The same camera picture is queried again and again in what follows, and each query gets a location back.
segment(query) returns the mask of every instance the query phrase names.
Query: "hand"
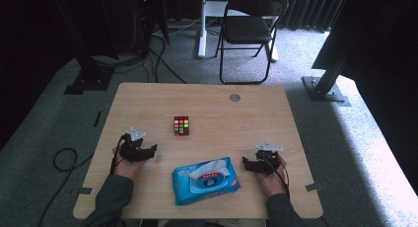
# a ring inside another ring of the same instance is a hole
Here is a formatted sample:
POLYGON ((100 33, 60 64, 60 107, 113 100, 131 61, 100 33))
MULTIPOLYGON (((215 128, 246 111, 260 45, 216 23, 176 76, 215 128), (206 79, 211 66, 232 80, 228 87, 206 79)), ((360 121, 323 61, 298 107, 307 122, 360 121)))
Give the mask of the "hand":
MULTIPOLYGON (((277 158, 280 160, 281 165, 276 171, 277 173, 279 173, 282 179, 286 181, 285 173, 284 173, 284 167, 286 166, 286 161, 283 160, 283 158, 280 155, 278 155, 277 158)), ((285 185, 280 180, 280 178, 276 175, 276 173, 273 173, 270 176, 267 176, 264 173, 255 173, 255 175, 260 181, 263 191, 267 195, 267 197, 270 197, 274 194, 286 192, 285 185)))
POLYGON ((131 179, 132 181, 135 181, 136 174, 138 173, 141 166, 145 163, 145 161, 139 161, 139 162, 132 162, 126 161, 120 157, 119 154, 116 156, 116 160, 114 164, 116 167, 114 168, 113 174, 118 176, 123 176, 126 178, 131 179))

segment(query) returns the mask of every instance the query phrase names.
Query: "wooden table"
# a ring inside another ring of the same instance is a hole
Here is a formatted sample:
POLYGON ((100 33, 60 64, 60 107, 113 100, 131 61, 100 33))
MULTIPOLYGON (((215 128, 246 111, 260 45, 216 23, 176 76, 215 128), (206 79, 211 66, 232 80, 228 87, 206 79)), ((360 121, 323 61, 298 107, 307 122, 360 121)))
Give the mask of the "wooden table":
POLYGON ((265 196, 254 174, 244 170, 242 156, 255 160, 255 145, 283 146, 292 203, 303 218, 317 218, 322 208, 283 88, 235 85, 123 83, 119 86, 102 136, 74 208, 86 218, 108 175, 111 149, 130 127, 146 133, 143 148, 158 144, 156 156, 142 167, 132 201, 123 218, 267 218, 265 196), (239 95, 233 102, 231 95, 239 95), (189 136, 174 136, 175 116, 187 115, 189 136), (242 188, 186 206, 174 205, 174 168, 231 157, 242 188))

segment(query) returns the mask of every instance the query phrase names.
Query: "wet wipes package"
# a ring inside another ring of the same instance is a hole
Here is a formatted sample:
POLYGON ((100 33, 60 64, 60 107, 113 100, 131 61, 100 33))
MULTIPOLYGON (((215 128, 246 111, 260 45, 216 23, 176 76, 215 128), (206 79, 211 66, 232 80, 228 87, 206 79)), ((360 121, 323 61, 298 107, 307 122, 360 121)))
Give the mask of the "wet wipes package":
POLYGON ((172 178, 175 205, 188 205, 241 187, 229 157, 175 168, 172 178))

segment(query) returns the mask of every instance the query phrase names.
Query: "gray sleeve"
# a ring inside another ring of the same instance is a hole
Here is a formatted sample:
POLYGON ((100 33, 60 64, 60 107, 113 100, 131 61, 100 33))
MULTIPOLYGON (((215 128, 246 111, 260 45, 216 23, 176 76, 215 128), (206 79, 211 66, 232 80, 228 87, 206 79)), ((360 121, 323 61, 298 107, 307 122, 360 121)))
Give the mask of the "gray sleeve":
POLYGON ((270 196, 266 205, 270 227, 308 226, 295 212, 286 194, 270 196))
POLYGON ((132 199, 133 181, 126 177, 109 175, 96 196, 96 209, 83 221, 82 226, 102 226, 122 214, 122 208, 132 199))

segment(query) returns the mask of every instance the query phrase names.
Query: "colorful cube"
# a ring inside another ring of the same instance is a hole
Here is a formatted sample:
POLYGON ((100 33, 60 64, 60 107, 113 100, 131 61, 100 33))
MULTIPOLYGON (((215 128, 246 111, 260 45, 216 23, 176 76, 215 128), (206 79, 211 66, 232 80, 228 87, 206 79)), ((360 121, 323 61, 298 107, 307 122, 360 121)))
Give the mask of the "colorful cube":
POLYGON ((175 116, 174 117, 174 135, 184 136, 189 134, 189 121, 188 116, 175 116))

